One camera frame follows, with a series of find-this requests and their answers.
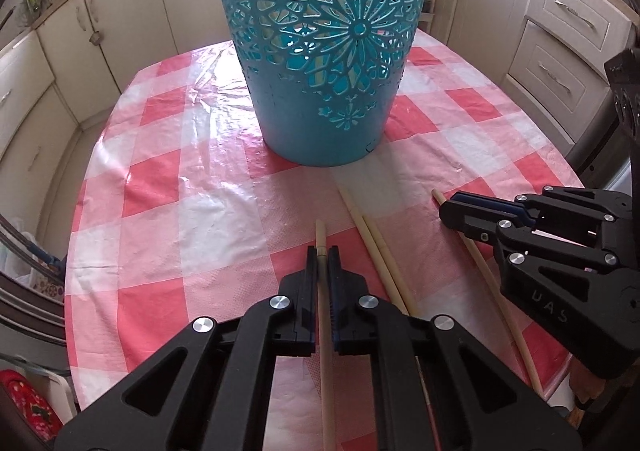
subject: round metal bolt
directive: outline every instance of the round metal bolt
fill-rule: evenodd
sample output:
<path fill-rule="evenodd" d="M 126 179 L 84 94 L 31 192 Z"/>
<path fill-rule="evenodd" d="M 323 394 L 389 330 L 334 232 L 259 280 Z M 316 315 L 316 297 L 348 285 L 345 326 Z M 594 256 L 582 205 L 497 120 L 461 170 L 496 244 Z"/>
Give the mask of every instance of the round metal bolt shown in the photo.
<path fill-rule="evenodd" d="M 433 320 L 433 324 L 439 330 L 451 330 L 456 325 L 449 316 L 438 316 Z"/>
<path fill-rule="evenodd" d="M 510 254 L 509 261 L 513 263 L 513 265 L 520 265 L 524 261 L 524 254 L 521 254 L 521 253 Z"/>
<path fill-rule="evenodd" d="M 212 328 L 213 328 L 213 320 L 209 317 L 198 317 L 194 322 L 193 325 L 191 325 L 193 327 L 193 329 L 196 332 L 199 332 L 201 334 L 204 334 L 206 332 L 209 332 Z"/>
<path fill-rule="evenodd" d="M 276 310 L 282 310 L 291 303 L 291 300 L 287 296 L 273 296 L 269 300 L 269 305 Z"/>
<path fill-rule="evenodd" d="M 375 296 L 366 295 L 362 296 L 358 300 L 358 304 L 362 308 L 375 308 L 380 304 L 380 301 L 378 301 L 378 298 L 376 298 Z"/>

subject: blue plastic basket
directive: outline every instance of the blue plastic basket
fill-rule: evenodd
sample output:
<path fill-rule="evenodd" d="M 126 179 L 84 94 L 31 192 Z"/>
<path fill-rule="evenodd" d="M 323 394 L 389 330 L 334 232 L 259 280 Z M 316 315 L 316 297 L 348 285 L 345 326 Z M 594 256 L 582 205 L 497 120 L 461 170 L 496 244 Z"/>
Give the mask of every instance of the blue plastic basket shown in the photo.
<path fill-rule="evenodd" d="M 223 0 L 267 145 L 307 166 L 376 147 L 423 0 Z"/>

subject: table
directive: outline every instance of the table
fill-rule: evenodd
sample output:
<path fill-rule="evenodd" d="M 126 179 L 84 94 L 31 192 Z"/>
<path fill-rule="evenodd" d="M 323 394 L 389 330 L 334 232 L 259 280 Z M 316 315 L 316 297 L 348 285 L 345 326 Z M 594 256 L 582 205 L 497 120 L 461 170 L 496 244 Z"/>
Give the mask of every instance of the table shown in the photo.
<path fill-rule="evenodd" d="M 431 189 L 512 200 L 548 184 L 581 186 L 535 124 L 418 31 L 382 144 L 348 166 L 304 168 L 262 142 L 234 47 L 221 43 L 140 71 L 95 146 L 65 298 L 81 407 L 190 320 L 231 319 L 273 295 L 280 278 L 304 267 L 316 218 L 344 268 L 385 296 L 337 183 L 377 220 L 423 316 L 452 315 L 524 377 L 479 271 L 440 224 Z M 513 311 L 548 387 L 567 352 Z M 335 357 L 334 367 L 342 449 L 373 449 L 367 358 Z M 319 450 L 320 414 L 318 355 L 279 358 L 265 450 Z"/>

